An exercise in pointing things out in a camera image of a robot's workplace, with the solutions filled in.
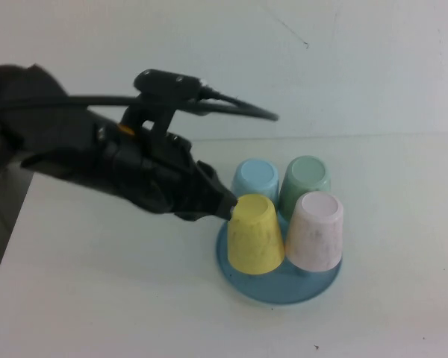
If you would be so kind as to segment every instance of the white table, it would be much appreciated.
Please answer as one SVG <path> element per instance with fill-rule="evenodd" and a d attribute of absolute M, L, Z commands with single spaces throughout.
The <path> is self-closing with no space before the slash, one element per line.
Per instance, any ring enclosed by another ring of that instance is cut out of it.
<path fill-rule="evenodd" d="M 345 261 L 272 307 L 214 257 L 221 222 L 151 216 L 39 175 L 0 268 L 0 357 L 448 357 L 448 135 L 199 142 L 229 183 L 247 157 L 324 159 Z"/>

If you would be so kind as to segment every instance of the light blue cup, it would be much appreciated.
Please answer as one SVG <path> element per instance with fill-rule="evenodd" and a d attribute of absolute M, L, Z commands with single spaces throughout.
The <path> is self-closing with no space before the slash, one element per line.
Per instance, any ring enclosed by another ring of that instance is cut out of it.
<path fill-rule="evenodd" d="M 279 171 L 267 160 L 244 160 L 236 169 L 231 191 L 238 198 L 245 194 L 267 196 L 277 207 L 279 203 Z"/>

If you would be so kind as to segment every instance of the white wall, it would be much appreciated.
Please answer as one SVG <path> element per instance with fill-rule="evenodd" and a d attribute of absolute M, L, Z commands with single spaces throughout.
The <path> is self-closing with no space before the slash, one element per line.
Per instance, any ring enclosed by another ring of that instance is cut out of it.
<path fill-rule="evenodd" d="M 0 0 L 6 62 L 73 93 L 185 72 L 281 114 L 181 115 L 191 139 L 448 131 L 448 0 Z"/>

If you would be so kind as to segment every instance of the black cable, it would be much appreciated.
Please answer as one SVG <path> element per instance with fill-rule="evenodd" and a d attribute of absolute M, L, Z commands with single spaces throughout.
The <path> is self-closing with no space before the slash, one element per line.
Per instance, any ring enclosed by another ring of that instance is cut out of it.
<path fill-rule="evenodd" d="M 208 102 L 190 101 L 148 101 L 128 96 L 108 95 L 71 95 L 67 97 L 43 97 L 24 98 L 22 100 L 4 101 L 0 103 L 0 112 L 10 110 L 29 110 L 47 107 L 88 107 L 88 106 L 123 106 L 123 107 L 164 107 L 174 110 L 215 112 L 236 116 L 248 116 L 254 118 L 277 121 L 278 116 L 259 107 L 246 104 L 245 102 L 230 98 L 241 107 L 228 106 Z"/>

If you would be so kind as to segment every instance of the pink cup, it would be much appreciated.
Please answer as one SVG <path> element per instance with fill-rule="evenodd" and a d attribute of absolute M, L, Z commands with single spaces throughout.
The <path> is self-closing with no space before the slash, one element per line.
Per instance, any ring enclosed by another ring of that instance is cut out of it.
<path fill-rule="evenodd" d="M 328 192 L 308 192 L 297 200 L 285 241 L 295 266 L 312 272 L 333 269 L 342 259 L 343 206 Z"/>

